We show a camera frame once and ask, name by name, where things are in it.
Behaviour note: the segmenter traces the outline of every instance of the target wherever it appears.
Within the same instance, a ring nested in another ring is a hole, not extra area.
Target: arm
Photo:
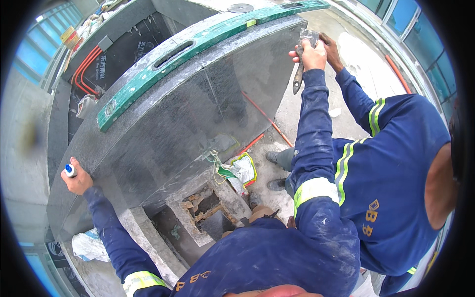
[[[71,164],[76,168],[77,176],[69,178],[62,172],[61,177],[71,192],[82,195],[87,200],[93,224],[99,231],[127,296],[169,296],[171,291],[166,287],[157,267],[124,229],[102,188],[93,186],[91,177],[74,157],[71,158]]]
[[[342,234],[353,243],[358,242],[354,224],[340,215],[333,168],[332,120],[328,115],[328,88],[325,84],[325,53],[318,41],[312,52],[304,47],[302,59],[305,89],[302,92],[300,120],[295,140],[296,155],[292,159],[290,183],[294,196],[295,224],[310,238],[326,234]],[[313,65],[307,60],[323,63]]]
[[[358,125],[372,136],[376,135],[380,129],[380,127],[376,126],[378,119],[376,114],[378,110],[380,111],[380,105],[384,105],[384,100],[379,99],[373,102],[363,91],[356,78],[343,67],[335,40],[323,32],[320,33],[320,38],[325,42],[324,47],[328,55],[328,64],[337,74],[335,79],[342,89],[346,106]]]

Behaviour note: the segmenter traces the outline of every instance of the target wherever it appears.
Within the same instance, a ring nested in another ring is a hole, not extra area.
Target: hand
[[[322,41],[318,40],[315,48],[312,47],[308,39],[302,40],[302,47],[304,53],[302,54],[302,61],[304,62],[304,72],[310,69],[325,70],[326,64],[326,51]],[[296,51],[290,51],[289,56],[292,57],[292,61],[295,63],[300,62]]]
[[[71,157],[71,164],[76,168],[77,175],[75,177],[68,177],[66,175],[66,169],[61,172],[61,177],[67,185],[69,191],[74,194],[82,195],[84,191],[92,187],[91,176],[81,168],[78,160],[75,157]]]
[[[328,37],[323,32],[319,33],[319,39],[321,39],[325,44],[325,50],[327,52],[327,61],[328,64],[335,70],[336,74],[340,73],[343,70],[344,66],[340,61],[340,55],[338,54],[338,48],[336,46],[336,41]]]

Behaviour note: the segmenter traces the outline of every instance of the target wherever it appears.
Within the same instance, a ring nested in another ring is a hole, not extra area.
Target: glue bottle
[[[68,177],[75,177],[77,175],[76,168],[74,168],[73,165],[66,164],[65,169],[66,169],[66,175]]]

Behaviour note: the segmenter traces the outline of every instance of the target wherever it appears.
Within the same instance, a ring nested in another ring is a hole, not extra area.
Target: blue glass
[[[412,27],[404,43],[414,54],[424,71],[434,63],[444,50],[439,35],[423,13],[419,15],[418,21]]]
[[[30,80],[33,84],[35,85],[38,85],[39,84],[39,81],[34,79],[33,77],[31,77],[28,73],[26,73],[25,70],[23,70],[23,68],[21,68],[17,63],[13,62],[12,64],[13,68],[15,68],[16,70],[18,70],[18,72],[20,72],[24,77],[26,77],[28,80]]]
[[[378,8],[380,0],[358,0],[358,2],[366,6],[372,12],[376,13],[376,8]]]
[[[43,283],[45,286],[46,290],[51,294],[53,297],[61,297],[58,291],[56,290],[55,286],[49,279],[48,274],[46,273],[45,268],[43,267],[43,264],[41,263],[41,260],[39,259],[38,254],[25,254],[26,259],[28,260],[28,263],[30,264],[31,268],[33,271],[36,273],[37,277],[39,280]]]
[[[54,31],[54,29],[46,22],[41,22],[39,24],[43,30],[51,36],[52,39],[54,39],[56,41],[57,44],[61,44],[61,38],[60,36],[56,33],[56,31]]]
[[[447,84],[445,83],[445,79],[442,76],[442,73],[440,72],[439,68],[437,67],[437,65],[434,65],[434,67],[428,70],[426,73],[437,93],[439,101],[444,102],[444,100],[450,96],[450,91],[448,89]]]
[[[64,14],[64,17],[67,19],[67,22],[71,25],[71,26],[75,26],[76,25],[76,20],[73,19],[69,14],[68,12],[66,11],[67,9],[63,9],[62,10],[62,13]]]
[[[77,15],[73,12],[73,9],[71,7],[68,7],[65,9],[67,15],[73,20],[74,24],[77,24],[79,22]]]
[[[26,65],[36,71],[40,76],[45,73],[48,67],[48,61],[43,58],[27,41],[23,40],[18,46],[17,57],[19,57]]]
[[[414,0],[399,0],[394,8],[387,25],[400,36],[411,21],[418,5]]]
[[[380,18],[383,19],[384,15],[388,11],[388,7],[391,4],[391,0],[382,0],[380,8],[376,11],[376,15]]]
[[[81,20],[83,18],[83,15],[81,14],[81,12],[77,9],[76,5],[71,5],[71,8],[74,10],[74,12],[76,13],[76,15],[79,17],[79,20]]]
[[[442,72],[442,75],[447,82],[450,92],[454,93],[457,90],[457,86],[455,85],[454,70],[452,69],[452,64],[450,64],[448,59],[447,52],[444,52],[442,56],[440,56],[437,64],[439,65],[440,72]]]
[[[56,16],[65,24],[65,25],[71,25],[71,21],[66,20],[61,13],[57,13]]]
[[[58,20],[56,18],[49,18],[49,20],[53,23],[53,25],[55,25],[56,28],[58,28],[58,30],[60,32],[64,32],[66,31],[67,28],[64,28],[60,22],[58,22]]]
[[[454,102],[456,98],[457,93],[450,97],[450,99],[448,99],[446,102],[442,103],[442,110],[444,112],[447,122],[450,120],[450,117],[454,113]]]
[[[50,57],[53,57],[56,53],[57,48],[49,42],[43,33],[41,33],[37,28],[34,28],[28,32],[28,36],[33,39],[38,46],[44,50]]]

